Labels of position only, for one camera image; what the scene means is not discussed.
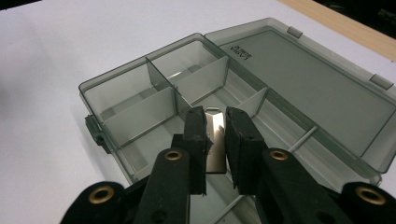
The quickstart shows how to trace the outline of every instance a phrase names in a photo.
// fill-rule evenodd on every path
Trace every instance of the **box lid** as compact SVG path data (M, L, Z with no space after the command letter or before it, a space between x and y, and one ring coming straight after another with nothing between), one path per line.
M337 158L352 167L361 158L380 173L388 170L396 151L393 83L271 18L205 37L230 64L253 74L243 77L247 83L271 90L272 103Z

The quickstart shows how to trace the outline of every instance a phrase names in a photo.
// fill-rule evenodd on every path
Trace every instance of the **box latch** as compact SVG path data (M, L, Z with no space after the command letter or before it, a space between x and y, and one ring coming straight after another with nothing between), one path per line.
M288 34L296 37L297 39L299 39L303 35L303 32L301 32L301 31L297 30L296 28L290 26L289 29L288 29Z
M108 148L105 139L103 138L103 131L99 127L98 122L94 115L89 115L85 118L85 125L87 125L88 130L91 133L93 141L95 141L96 145L102 147L107 154L110 154L110 149Z
M389 90L390 87L393 86L393 83L384 77L379 76L378 74L373 75L370 78L370 81L374 82L377 86L381 87L384 90Z

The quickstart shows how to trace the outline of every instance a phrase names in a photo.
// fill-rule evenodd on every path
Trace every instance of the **plastic storage box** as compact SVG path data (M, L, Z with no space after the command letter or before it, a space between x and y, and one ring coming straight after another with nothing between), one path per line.
M92 137L131 184L149 175L197 105L244 109L269 147L292 151L336 191L352 181L379 184L395 155L393 84L274 19L188 36L79 90ZM191 196L192 223L260 222L229 175L208 175L207 194Z

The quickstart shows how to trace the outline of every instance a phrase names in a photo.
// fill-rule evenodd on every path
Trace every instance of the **white background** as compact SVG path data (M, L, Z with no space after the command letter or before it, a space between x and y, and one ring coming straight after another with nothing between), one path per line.
M89 185L127 182L85 127L78 85L193 33L274 17L396 82L396 65L275 0L52 0L0 11L0 223L58 223ZM381 186L396 195L395 166Z

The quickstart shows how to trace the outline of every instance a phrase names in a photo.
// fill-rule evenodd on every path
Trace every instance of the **silver metal piece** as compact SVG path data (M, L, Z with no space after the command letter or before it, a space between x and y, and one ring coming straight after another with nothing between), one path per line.
M384 77L381 77L378 74L373 75L370 78L370 81L374 82L376 85L378 85L379 87L381 87L382 89L384 89L386 91L389 90L389 88L393 86L392 82L385 79Z
M301 32L301 31L297 30L296 28L290 26L289 29L288 29L288 34L296 37L297 39L299 39L303 35L303 32Z
M213 145L206 159L208 174L225 174L227 172L224 146L224 116L216 107L208 107L206 114L206 133Z

